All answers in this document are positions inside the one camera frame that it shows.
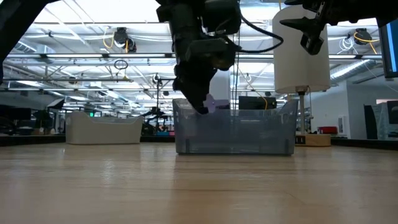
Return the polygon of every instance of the monitor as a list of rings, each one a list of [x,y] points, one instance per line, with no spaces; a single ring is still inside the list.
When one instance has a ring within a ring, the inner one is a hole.
[[[381,52],[386,78],[398,77],[398,20],[380,28]]]
[[[274,97],[264,97],[268,102],[267,110],[275,109],[277,101]],[[240,96],[239,97],[239,110],[264,110],[266,102],[262,97],[256,96]]]

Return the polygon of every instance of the transparent storage bin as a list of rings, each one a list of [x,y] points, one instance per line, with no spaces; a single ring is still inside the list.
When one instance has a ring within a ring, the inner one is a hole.
[[[179,154],[292,155],[299,102],[275,110],[197,113],[186,99],[173,100]]]

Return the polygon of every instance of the wall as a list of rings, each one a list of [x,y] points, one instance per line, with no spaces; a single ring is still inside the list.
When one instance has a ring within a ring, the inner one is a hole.
[[[338,127],[338,118],[345,117],[345,134],[350,138],[346,82],[341,82],[338,86],[331,87],[326,92],[312,93],[312,115],[314,117],[311,120],[312,132],[317,131],[318,127],[322,126]]]
[[[398,99],[398,93],[384,85],[348,85],[349,125],[352,139],[366,139],[364,105],[375,105],[376,100]]]

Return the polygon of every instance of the wooden floor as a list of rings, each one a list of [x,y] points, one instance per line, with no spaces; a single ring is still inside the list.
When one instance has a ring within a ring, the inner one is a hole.
[[[178,156],[174,144],[0,148],[0,223],[398,223],[398,152]]]

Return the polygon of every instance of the wire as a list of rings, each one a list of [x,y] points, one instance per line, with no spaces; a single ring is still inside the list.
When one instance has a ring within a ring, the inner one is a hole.
[[[218,25],[218,27],[215,30],[215,33],[217,33],[217,31],[223,26],[225,25],[227,22],[229,22],[232,18],[229,18],[227,20],[225,20],[224,22],[222,22],[220,25]]]
[[[375,75],[375,74],[372,72],[372,70],[366,65],[366,63],[364,63],[364,65],[365,65],[365,67],[369,70],[369,72],[370,72],[375,78],[378,78],[377,75]],[[391,89],[392,91],[398,93],[398,90],[394,89],[393,87],[391,87],[391,86],[389,86],[389,85],[387,85],[387,84],[385,84],[385,83],[383,83],[383,84],[384,84],[386,87],[388,87],[389,89]]]
[[[373,49],[374,54],[377,54],[377,51],[376,51],[376,49],[374,48],[373,44],[372,44],[372,43],[369,43],[369,44],[371,45],[371,48]]]
[[[108,49],[111,49],[112,47],[113,47],[113,42],[114,42],[114,32],[113,32],[113,34],[112,34],[112,44],[111,44],[111,46],[108,46],[107,44],[106,44],[106,42],[105,42],[105,36],[106,36],[106,31],[108,30],[108,28],[105,28],[105,33],[104,33],[104,37],[103,37],[103,42],[104,42],[104,46],[106,47],[106,48],[108,48]]]
[[[239,29],[239,32],[238,32],[238,45],[241,45],[241,29]],[[239,69],[239,59],[240,59],[240,56],[239,56],[239,52],[237,52],[237,55],[238,55],[238,59],[237,59],[237,63],[236,63],[236,83],[235,83],[235,100],[237,100],[238,99],[238,80],[239,80],[239,73],[238,73],[238,71],[240,71],[240,69]]]
[[[252,24],[251,22],[249,22],[249,21],[243,16],[243,14],[241,14],[241,17],[242,17],[243,22],[244,22],[245,24],[247,24],[249,27],[251,27],[252,29],[254,29],[254,30],[256,30],[256,31],[258,31],[258,32],[260,32],[260,33],[262,33],[262,34],[268,35],[268,36],[270,36],[270,37],[273,37],[273,38],[279,40],[279,43],[276,44],[276,45],[274,45],[274,46],[272,46],[272,47],[270,47],[270,48],[268,48],[268,49],[264,49],[264,50],[243,50],[243,49],[239,49],[238,52],[241,52],[241,53],[249,53],[249,54],[265,53],[265,52],[268,52],[268,51],[271,51],[271,50],[276,49],[277,47],[281,46],[281,45],[284,43],[284,39],[283,39],[282,37],[280,37],[280,36],[278,36],[278,35],[276,35],[276,34],[273,34],[273,33],[269,32],[269,31],[266,31],[266,30],[264,30],[264,29],[261,29],[260,27],[255,26],[254,24]]]
[[[364,39],[360,39],[359,37],[356,36],[356,34],[358,34],[358,33],[357,33],[357,32],[354,33],[354,38],[357,39],[357,40],[360,40],[360,41],[362,41],[362,42],[365,42],[365,43],[373,43],[373,42],[380,41],[380,39],[378,39],[378,40],[364,40]]]
[[[252,90],[254,90],[265,102],[266,102],[266,108],[265,110],[268,109],[268,101],[266,98],[264,98],[259,92],[257,92],[254,87],[250,84],[250,82],[247,80],[247,78],[243,75],[241,69],[239,68],[239,71],[241,72],[242,77],[246,80],[246,82],[248,83],[248,85],[252,88]]]

